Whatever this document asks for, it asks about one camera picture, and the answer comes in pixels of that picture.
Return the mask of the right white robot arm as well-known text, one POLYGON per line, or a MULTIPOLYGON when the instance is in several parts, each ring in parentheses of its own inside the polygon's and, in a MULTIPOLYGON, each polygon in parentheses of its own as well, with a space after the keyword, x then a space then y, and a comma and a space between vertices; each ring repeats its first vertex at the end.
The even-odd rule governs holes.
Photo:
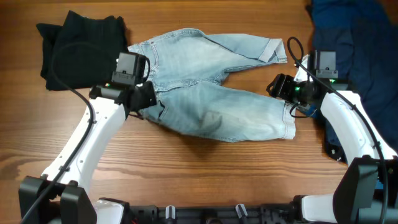
POLYGON ((267 92, 294 106, 317 106, 336 133, 348 165, 332 194, 296 198, 298 218, 309 223, 397 223, 397 153, 384 142, 349 81, 297 82, 278 74, 267 92))

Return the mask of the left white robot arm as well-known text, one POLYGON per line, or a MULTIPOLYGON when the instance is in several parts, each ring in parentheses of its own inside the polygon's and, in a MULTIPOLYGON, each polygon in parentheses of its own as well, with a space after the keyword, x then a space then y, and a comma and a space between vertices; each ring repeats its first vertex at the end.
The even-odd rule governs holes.
POLYGON ((40 177, 19 187, 22 223, 129 223, 129 203, 111 198, 91 202, 88 191, 110 139, 131 112, 155 105, 152 82, 107 83, 90 89, 86 111, 57 158, 40 177))

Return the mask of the light blue denim shorts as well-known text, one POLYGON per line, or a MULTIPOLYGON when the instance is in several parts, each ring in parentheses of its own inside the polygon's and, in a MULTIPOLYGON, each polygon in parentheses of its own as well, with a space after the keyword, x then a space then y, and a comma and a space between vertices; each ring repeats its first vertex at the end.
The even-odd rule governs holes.
POLYGON ((285 101, 223 86, 230 73, 286 63, 282 39, 184 28, 129 51, 150 60, 157 103, 141 111, 145 119, 225 142, 294 138, 295 120, 285 101))

